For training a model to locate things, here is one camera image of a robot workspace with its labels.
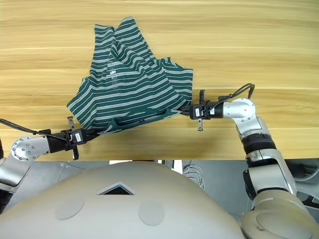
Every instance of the shirt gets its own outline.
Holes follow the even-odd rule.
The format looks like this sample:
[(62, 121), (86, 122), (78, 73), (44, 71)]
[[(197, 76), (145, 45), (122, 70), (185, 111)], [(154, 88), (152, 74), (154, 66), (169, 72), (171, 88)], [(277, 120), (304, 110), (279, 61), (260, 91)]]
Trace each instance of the shirt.
[(90, 76), (67, 105), (83, 128), (114, 133), (175, 116), (191, 103), (193, 70), (156, 59), (132, 17), (94, 30)]

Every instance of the wood grain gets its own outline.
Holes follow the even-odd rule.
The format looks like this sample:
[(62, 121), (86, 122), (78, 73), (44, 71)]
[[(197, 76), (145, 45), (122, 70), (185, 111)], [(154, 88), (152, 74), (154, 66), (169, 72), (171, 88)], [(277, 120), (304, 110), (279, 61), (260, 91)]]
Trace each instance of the wood grain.
[[(94, 24), (133, 16), (157, 58), (194, 69), (193, 97), (216, 100), (248, 82), (286, 158), (319, 156), (319, 3), (315, 0), (3, 0), (0, 118), (33, 129), (68, 127), (66, 104), (88, 75)], [(23, 135), (0, 125), (5, 155)], [(177, 116), (104, 135), (81, 160), (244, 159), (229, 119)], [(70, 160), (60, 152), (39, 160)]]

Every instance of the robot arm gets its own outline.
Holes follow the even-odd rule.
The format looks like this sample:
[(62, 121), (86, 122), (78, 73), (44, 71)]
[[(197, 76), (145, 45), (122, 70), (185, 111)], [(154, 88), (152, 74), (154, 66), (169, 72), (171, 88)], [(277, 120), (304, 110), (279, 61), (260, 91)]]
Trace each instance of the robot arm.
[(0, 190), (11, 193), (16, 192), (31, 163), (39, 156), (72, 150), (73, 160), (76, 160), (79, 158), (77, 145), (85, 144), (99, 136), (93, 130), (75, 129), (73, 117), (68, 117), (71, 129), (62, 130), (55, 134), (51, 134), (49, 129), (37, 132), (3, 119), (0, 120), (2, 123), (19, 130), (42, 134), (39, 137), (23, 136), (17, 139), (11, 146), (9, 156), (0, 159)]
[(224, 99), (206, 102), (202, 90), (200, 104), (183, 113), (198, 120), (198, 131), (203, 130), (205, 119), (229, 118), (236, 123), (248, 164), (243, 173), (246, 191), (253, 200), (253, 210), (240, 220), (244, 235), (249, 239), (319, 238), (318, 225), (296, 197), (295, 180), (265, 122), (256, 116), (255, 104), (246, 98)]

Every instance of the vent grille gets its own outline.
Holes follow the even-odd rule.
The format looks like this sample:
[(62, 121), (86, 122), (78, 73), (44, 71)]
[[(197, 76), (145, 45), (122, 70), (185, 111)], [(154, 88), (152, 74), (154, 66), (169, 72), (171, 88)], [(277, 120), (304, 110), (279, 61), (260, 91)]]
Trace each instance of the vent grille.
[(132, 195), (131, 193), (129, 193), (128, 191), (126, 191), (124, 188), (122, 187), (117, 187), (117, 188), (114, 188), (102, 195)]
[(97, 192), (97, 195), (135, 195), (135, 191), (124, 183), (118, 182)]

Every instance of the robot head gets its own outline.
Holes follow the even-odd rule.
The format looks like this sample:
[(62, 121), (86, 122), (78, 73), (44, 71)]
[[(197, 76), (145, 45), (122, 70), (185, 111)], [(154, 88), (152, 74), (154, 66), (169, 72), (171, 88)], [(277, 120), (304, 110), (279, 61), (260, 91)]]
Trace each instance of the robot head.
[(134, 161), (85, 170), (16, 205), (0, 216), (0, 238), (243, 236), (193, 181), (164, 165)]

